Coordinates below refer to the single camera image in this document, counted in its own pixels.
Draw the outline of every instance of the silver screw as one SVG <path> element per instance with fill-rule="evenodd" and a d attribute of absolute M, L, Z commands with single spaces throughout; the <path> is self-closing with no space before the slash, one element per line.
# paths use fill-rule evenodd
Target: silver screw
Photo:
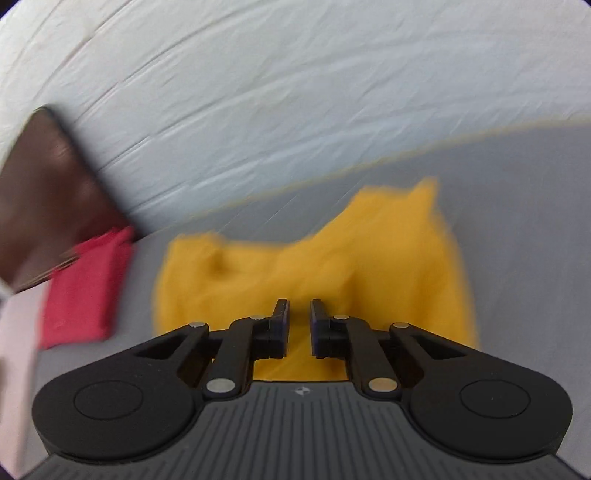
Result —
<path fill-rule="evenodd" d="M 387 377 L 373 378 L 368 385 L 370 390 L 379 393 L 393 392 L 398 388 L 398 383 Z"/>
<path fill-rule="evenodd" d="M 229 378 L 214 378 L 207 382 L 207 389 L 211 393 L 228 393 L 236 387 L 236 384 Z"/>

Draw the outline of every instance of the yellow fabric corner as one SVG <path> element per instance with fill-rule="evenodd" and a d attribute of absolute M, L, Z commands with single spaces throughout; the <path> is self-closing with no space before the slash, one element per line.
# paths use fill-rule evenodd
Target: yellow fabric corner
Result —
<path fill-rule="evenodd" d="M 343 362 L 311 355 L 308 311 L 320 298 L 332 315 L 374 329 L 408 322 L 477 345 L 470 297 L 454 239 L 434 207 L 437 183 L 412 190 L 362 189 L 317 234 L 289 245 L 181 235 L 169 246 L 155 286 L 158 334 L 201 320 L 211 330 L 290 301 L 288 355 L 259 360 L 259 380 L 343 380 Z"/>

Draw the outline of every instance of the white backdrop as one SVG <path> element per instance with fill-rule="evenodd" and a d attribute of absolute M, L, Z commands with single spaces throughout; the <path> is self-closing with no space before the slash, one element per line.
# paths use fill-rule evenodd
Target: white backdrop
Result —
<path fill-rule="evenodd" d="M 148 229 L 447 138 L 591 113 L 582 0 L 21 0 L 0 154 L 56 106 Z"/>

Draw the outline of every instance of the pink surface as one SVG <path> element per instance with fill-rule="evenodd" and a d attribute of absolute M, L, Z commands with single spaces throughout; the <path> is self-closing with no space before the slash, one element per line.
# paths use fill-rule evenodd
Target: pink surface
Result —
<path fill-rule="evenodd" d="M 12 296 L 0 312 L 0 463 L 16 478 L 22 475 L 31 380 L 49 285 L 50 281 Z"/>
<path fill-rule="evenodd" d="M 80 258 L 52 273 L 40 346 L 106 340 L 127 266 L 133 254 L 131 227 L 76 246 Z"/>

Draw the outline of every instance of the crumpled yellow fabric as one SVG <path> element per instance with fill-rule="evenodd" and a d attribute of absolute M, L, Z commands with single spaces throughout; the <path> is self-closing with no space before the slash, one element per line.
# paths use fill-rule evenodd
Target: crumpled yellow fabric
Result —
<path fill-rule="evenodd" d="M 366 187 L 320 232 L 294 244 L 231 242 L 214 233 L 171 242 L 155 286 L 158 334 L 193 321 L 226 329 L 290 301 L 288 355 L 255 364 L 259 380 L 343 380 L 337 359 L 311 355 L 310 300 L 374 329 L 408 322 L 456 342 L 477 338 L 462 262 L 434 206 L 437 183 Z"/>

